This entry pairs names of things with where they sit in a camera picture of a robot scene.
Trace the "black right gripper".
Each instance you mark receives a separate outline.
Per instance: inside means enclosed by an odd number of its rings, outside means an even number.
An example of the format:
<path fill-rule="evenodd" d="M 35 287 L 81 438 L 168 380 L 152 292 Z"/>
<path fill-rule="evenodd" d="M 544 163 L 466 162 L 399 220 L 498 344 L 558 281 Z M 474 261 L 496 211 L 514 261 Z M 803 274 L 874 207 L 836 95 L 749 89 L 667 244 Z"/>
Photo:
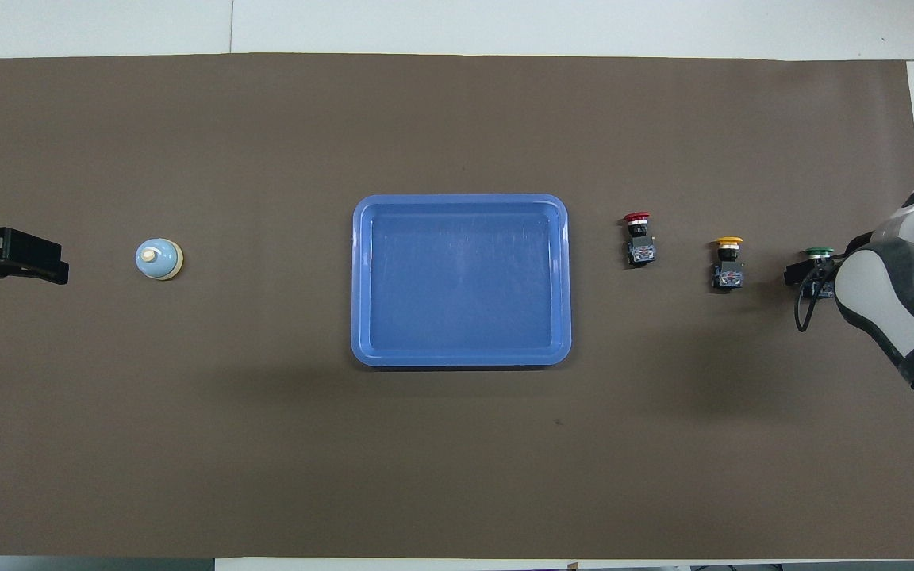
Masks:
<path fill-rule="evenodd" d="M 845 255 L 817 255 L 815 263 L 794 263 L 784 269 L 784 285 L 804 288 L 816 275 L 816 282 L 833 283 Z"/>

